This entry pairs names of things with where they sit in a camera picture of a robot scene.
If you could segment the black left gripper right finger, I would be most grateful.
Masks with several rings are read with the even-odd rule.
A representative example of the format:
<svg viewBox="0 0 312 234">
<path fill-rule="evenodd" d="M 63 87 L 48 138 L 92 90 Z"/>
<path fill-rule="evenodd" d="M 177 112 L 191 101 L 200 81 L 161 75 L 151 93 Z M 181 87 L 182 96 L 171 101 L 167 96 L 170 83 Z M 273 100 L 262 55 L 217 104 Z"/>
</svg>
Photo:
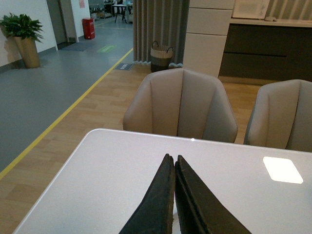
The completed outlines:
<svg viewBox="0 0 312 234">
<path fill-rule="evenodd" d="M 175 201 L 182 234 L 249 234 L 179 155 L 175 163 Z"/>
</svg>

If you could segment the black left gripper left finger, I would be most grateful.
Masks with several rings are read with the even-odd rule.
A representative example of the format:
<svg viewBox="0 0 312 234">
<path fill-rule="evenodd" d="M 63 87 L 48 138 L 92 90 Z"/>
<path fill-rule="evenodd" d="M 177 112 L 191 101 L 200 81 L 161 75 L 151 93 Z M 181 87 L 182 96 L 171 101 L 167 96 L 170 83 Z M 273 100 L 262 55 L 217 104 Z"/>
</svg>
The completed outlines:
<svg viewBox="0 0 312 234">
<path fill-rule="evenodd" d="M 166 154 L 144 198 L 120 233 L 172 233 L 175 180 L 173 157 Z"/>
</svg>

